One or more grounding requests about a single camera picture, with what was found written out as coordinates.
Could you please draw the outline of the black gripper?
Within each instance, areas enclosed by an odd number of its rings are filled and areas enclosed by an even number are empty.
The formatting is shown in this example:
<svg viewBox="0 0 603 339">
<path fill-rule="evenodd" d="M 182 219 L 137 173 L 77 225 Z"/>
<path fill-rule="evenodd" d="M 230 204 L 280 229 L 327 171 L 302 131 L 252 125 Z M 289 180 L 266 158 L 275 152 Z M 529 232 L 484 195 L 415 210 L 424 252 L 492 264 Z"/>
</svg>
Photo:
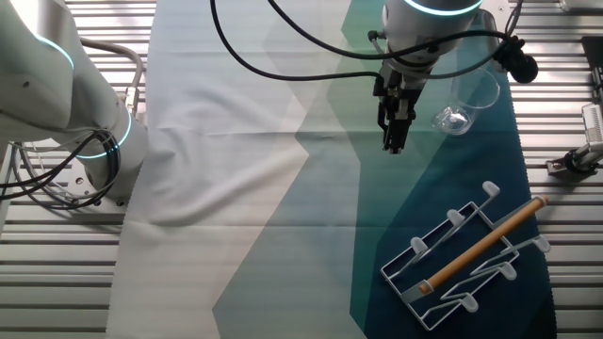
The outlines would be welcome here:
<svg viewBox="0 0 603 339">
<path fill-rule="evenodd" d="M 389 62 L 382 63 L 379 74 L 383 81 L 376 83 L 373 95 L 379 98 L 377 124 L 383 131 L 383 149 L 400 153 L 427 80 L 400 73 Z"/>
</svg>

